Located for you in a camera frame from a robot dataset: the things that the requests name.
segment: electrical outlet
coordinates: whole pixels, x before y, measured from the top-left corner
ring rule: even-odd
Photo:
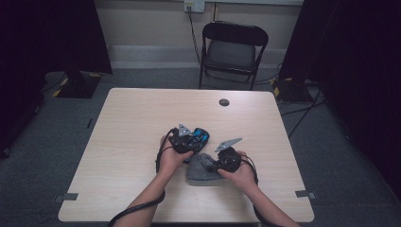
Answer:
[[[195,2],[194,1],[183,1],[183,11],[195,11]]]
[[[183,11],[204,12],[204,1],[183,1]]]

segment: wrist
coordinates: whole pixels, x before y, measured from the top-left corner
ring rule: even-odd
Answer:
[[[173,171],[159,171],[156,174],[156,178],[164,181],[170,181],[173,176],[174,176]]]
[[[244,188],[242,188],[242,192],[246,195],[246,196],[250,196],[252,193],[258,192],[260,191],[259,186],[257,186],[256,183],[252,183],[249,185],[246,185]]]

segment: wall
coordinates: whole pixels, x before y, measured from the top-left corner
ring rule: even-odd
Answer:
[[[95,0],[95,3],[107,45],[177,46],[193,49],[189,14],[183,12],[183,1]],[[267,51],[280,53],[277,61],[281,61],[300,9],[299,5],[206,2],[205,12],[192,13],[192,21],[198,46],[201,45],[202,28],[214,18],[260,26],[270,36]]]

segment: controller cable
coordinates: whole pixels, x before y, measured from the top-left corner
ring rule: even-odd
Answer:
[[[258,184],[259,180],[257,179],[256,166],[254,165],[252,159],[250,157],[248,157],[247,155],[241,155],[241,157],[245,157],[245,158],[250,160],[250,161],[248,161],[248,160],[241,159],[242,162],[244,162],[245,164],[247,164],[248,166],[251,167],[251,170],[253,171],[253,175],[254,175],[254,181],[256,182],[256,184]],[[264,224],[266,226],[271,226],[271,227],[282,227],[280,225],[276,225],[276,224],[273,224],[273,223],[268,222],[267,220],[265,220],[259,214],[259,212],[256,210],[256,207],[254,207],[254,206],[253,206],[253,210],[254,210],[254,213],[255,213],[256,217],[260,220],[260,222],[262,222],[262,224]]]
[[[159,172],[160,160],[161,160],[161,158],[162,158],[163,152],[164,152],[166,149],[168,149],[168,148],[172,148],[172,147],[163,148],[163,147],[165,146],[166,139],[167,139],[167,137],[168,137],[173,131],[175,131],[176,129],[177,129],[177,128],[170,130],[170,131],[167,133],[167,135],[165,136],[165,139],[163,140],[163,143],[160,145],[159,152],[157,153],[157,159],[156,159],[156,173]],[[124,216],[126,216],[126,215],[128,215],[128,214],[130,214],[130,213],[136,212],[136,211],[138,211],[138,210],[142,210],[142,209],[148,208],[148,207],[150,207],[150,206],[154,206],[154,205],[159,204],[160,202],[162,202],[162,201],[165,199],[165,196],[166,196],[166,191],[163,190],[162,195],[161,195],[157,200],[145,202],[145,203],[142,203],[142,204],[135,205],[135,206],[133,206],[133,207],[127,208],[126,210],[124,210],[124,211],[120,212],[118,215],[116,215],[116,216],[109,222],[109,224],[108,224],[107,226],[108,226],[108,227],[113,227],[113,226],[115,225],[115,223],[116,223],[120,218],[123,218]]]

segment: controller handle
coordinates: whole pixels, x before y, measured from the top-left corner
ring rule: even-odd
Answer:
[[[229,172],[236,172],[241,166],[241,155],[234,148],[228,147],[218,153],[217,168],[222,168]]]

